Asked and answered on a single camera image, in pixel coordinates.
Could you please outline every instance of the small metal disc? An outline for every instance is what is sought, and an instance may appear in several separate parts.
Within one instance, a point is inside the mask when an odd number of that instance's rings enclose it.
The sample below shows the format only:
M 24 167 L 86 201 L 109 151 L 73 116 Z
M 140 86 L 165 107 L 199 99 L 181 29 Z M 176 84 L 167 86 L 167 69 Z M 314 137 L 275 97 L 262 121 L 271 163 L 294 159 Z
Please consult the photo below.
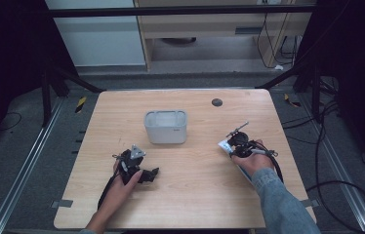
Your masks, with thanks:
M 219 98 L 214 98 L 211 103 L 214 105 L 214 106 L 222 106 L 223 105 L 223 101 Z

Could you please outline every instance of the metal bracket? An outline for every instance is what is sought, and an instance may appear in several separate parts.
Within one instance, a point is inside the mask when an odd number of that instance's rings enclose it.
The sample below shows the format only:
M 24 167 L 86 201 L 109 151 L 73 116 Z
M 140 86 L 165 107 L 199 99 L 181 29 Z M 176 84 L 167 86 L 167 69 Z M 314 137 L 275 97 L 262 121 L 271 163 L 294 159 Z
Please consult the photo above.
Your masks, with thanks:
M 309 200 L 309 199 L 306 199 L 306 200 L 302 200 L 301 201 L 302 205 L 304 205 L 304 207 L 319 207 L 320 206 L 320 203 L 314 199 L 314 200 Z
M 136 145 L 133 144 L 131 148 L 131 159 L 134 160 L 143 156 L 145 156 L 145 152 L 143 152 Z
M 233 132 L 227 134 L 227 136 L 225 136 L 225 137 L 233 136 L 233 135 L 237 134 L 240 129 L 242 129 L 244 126 L 246 126 L 248 124 L 249 124 L 249 121 L 246 121 L 246 123 L 244 123 L 242 126 L 236 128 Z
M 72 204 L 73 204 L 72 200 L 53 201 L 51 204 L 51 208 L 59 208 L 59 207 L 71 208 Z

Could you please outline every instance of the aluminum rail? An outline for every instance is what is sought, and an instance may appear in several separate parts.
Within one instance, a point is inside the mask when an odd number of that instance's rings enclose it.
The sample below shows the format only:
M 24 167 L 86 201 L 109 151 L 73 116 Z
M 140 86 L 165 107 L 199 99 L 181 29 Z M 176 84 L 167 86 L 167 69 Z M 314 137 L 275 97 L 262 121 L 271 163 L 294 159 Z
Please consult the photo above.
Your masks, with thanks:
M 24 161 L 23 166 L 20 169 L 18 177 L 15 179 L 15 182 L 12 185 L 9 193 L 7 194 L 4 202 L 0 207 L 0 233 L 3 232 L 7 221 L 9 220 L 10 215 L 13 212 L 13 209 L 16 206 L 16 203 L 19 200 L 21 193 L 27 183 L 31 172 L 33 171 L 34 166 L 36 165 L 37 159 L 39 158 L 42 149 L 46 143 L 46 140 L 49 137 L 49 134 L 52 131 L 52 128 L 55 126 L 56 120 L 58 119 L 59 114 L 61 113 L 61 107 L 63 104 L 64 98 L 59 97 L 57 102 L 55 103 L 55 107 L 53 110 L 52 118 L 49 121 L 49 124 L 42 128 L 34 142 L 32 148 L 30 149 L 27 158 Z
M 300 96 L 300 98 L 306 112 L 310 115 L 310 101 L 308 100 L 308 97 Z M 314 130 L 320 134 L 319 125 L 314 120 L 312 121 L 312 124 Z M 325 136 L 322 140 L 322 145 L 325 149 L 326 157 L 328 159 L 329 165 L 332 168 L 332 171 L 335 174 L 335 177 L 338 180 L 353 183 L 352 178 L 346 171 L 343 163 L 339 159 L 339 155 L 335 151 L 331 141 L 327 136 Z M 365 231 L 365 202 L 360 192 L 356 188 L 348 187 L 346 185 L 341 185 L 341 189 L 346 197 L 347 202 L 349 203 L 350 208 L 352 209 L 353 214 L 355 215 L 356 220 L 358 221 L 359 226 L 363 231 Z

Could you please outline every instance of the gray carpet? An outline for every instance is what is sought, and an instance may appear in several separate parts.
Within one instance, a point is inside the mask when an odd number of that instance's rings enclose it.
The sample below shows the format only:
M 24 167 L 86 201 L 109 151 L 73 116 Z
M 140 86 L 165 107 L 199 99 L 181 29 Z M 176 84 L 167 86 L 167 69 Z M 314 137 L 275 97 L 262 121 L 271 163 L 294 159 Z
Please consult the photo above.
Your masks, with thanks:
M 100 88 L 119 89 L 171 89 L 171 88 L 218 88 L 258 86 L 275 74 L 256 73 L 222 73 L 222 74 L 185 74 L 185 75 L 145 75 L 145 76 L 116 76 L 116 77 L 85 77 Z M 282 122 L 303 118 L 307 112 L 303 107 L 294 107 L 284 100 L 284 93 L 291 93 L 288 82 L 271 91 L 273 102 Z M 27 230 L 35 233 L 37 230 L 57 231 L 53 225 L 56 209 L 50 207 L 52 201 L 61 198 L 70 171 L 73 167 L 76 152 L 80 147 L 80 139 L 86 130 L 98 98 L 75 84 L 67 82 L 71 92 L 63 101 L 60 118 L 58 119 L 43 152 L 35 166 L 33 173 L 23 190 L 20 199 L 11 215 L 6 230 Z M 87 97 L 81 113 L 74 113 L 78 100 Z M 323 97 L 324 102 L 330 97 Z M 42 121 L 41 93 L 34 90 L 17 97 L 11 104 L 9 112 L 17 112 L 21 116 L 9 114 L 3 122 L 2 128 L 12 127 L 0 131 L 0 205 L 18 175 L 19 169 L 27 156 L 30 147 L 36 139 Z M 359 156 L 356 142 L 345 126 L 345 122 L 334 112 L 326 117 L 327 136 L 340 155 L 345 168 L 349 171 L 353 181 L 365 189 L 365 164 Z M 317 133 L 311 124 L 285 131 L 289 137 L 289 144 L 295 156 L 296 163 L 304 181 L 309 187 L 315 183 L 314 155 Z M 324 150 L 319 154 L 319 177 L 321 181 L 335 179 L 329 166 Z M 359 228 L 350 207 L 345 201 L 342 190 L 337 185 L 322 189 L 325 201 L 334 213 L 341 219 Z M 309 192 L 311 199 L 317 199 L 317 192 Z M 323 233 L 352 233 L 337 223 L 322 206 L 314 209 L 318 226 Z

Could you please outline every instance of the finger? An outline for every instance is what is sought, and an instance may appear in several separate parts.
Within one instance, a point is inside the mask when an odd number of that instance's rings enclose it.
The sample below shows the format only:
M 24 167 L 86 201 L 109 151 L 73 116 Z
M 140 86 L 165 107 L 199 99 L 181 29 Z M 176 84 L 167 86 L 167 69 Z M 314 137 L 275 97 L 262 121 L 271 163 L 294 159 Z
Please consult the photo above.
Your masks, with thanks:
M 137 171 L 134 175 L 132 175 L 130 181 L 127 183 L 126 186 L 131 187 L 130 189 L 133 189 L 137 185 L 141 176 L 142 176 L 142 170 Z
M 122 183 L 122 186 L 124 185 L 124 181 L 122 180 L 122 175 L 118 173 L 118 175 L 115 175 L 115 179 L 113 180 L 112 186 L 117 183 Z
M 258 146 L 261 146 L 261 147 L 265 148 L 265 146 L 264 146 L 264 144 L 263 144 L 263 141 L 262 141 L 261 139 L 256 139 L 256 144 L 257 144 Z
M 244 162 L 243 158 L 240 158 L 240 157 L 235 156 L 235 155 L 231 156 L 231 160 L 233 161 L 233 163 L 235 163 L 237 165 L 241 165 Z
M 115 160 L 115 163 L 113 164 L 113 167 L 112 167 L 112 169 L 113 169 L 114 172 L 115 172 L 116 168 L 118 167 L 118 165 L 119 165 L 119 160 L 116 159 Z

